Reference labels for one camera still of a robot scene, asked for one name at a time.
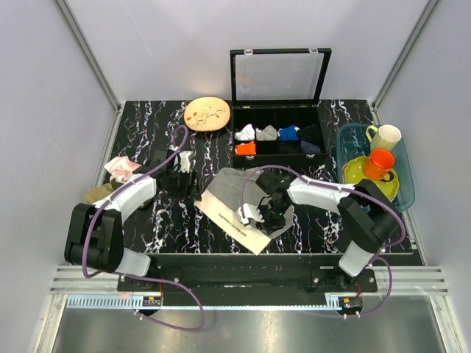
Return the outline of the grey underwear with cream waistband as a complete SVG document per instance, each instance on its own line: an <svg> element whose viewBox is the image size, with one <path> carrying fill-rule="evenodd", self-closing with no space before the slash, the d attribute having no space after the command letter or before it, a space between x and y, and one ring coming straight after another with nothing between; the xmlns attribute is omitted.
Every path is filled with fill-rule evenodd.
<svg viewBox="0 0 471 353"><path fill-rule="evenodd" d="M284 213L284 226L269 234L256 227L256 223L242 224L237 216L240 195L248 204L257 205L267 195L256 185L259 174L253 168L238 170L223 168L201 194L201 200L194 202L209 219L253 254L260 254L271 240L282 235L293 226L294 208Z"/></svg>

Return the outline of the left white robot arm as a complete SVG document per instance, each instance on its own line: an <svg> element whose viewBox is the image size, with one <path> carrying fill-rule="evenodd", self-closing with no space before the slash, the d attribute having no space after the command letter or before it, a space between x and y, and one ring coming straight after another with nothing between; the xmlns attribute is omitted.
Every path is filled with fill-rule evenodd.
<svg viewBox="0 0 471 353"><path fill-rule="evenodd" d="M150 268L150 257L124 247L123 225L138 208L159 193L175 199L201 199L196 171L160 169L147 176L131 176L109 196L93 204L80 203L72 210L65 261L106 273L133 275L144 291L153 290L159 273Z"/></svg>

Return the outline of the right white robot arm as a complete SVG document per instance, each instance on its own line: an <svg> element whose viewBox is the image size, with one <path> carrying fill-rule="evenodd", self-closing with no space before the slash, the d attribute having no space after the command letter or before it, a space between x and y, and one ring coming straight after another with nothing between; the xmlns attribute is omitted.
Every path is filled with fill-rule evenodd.
<svg viewBox="0 0 471 353"><path fill-rule="evenodd" d="M343 230L350 236L339 269L334 273L335 285L342 291L351 291L359 285L361 272L403 225L394 205L368 179L346 185L264 171L255 183L268 201L261 201L257 206L244 204L240 217L244 224L254 221L267 235L286 225L285 213L294 205L340 215Z"/></svg>

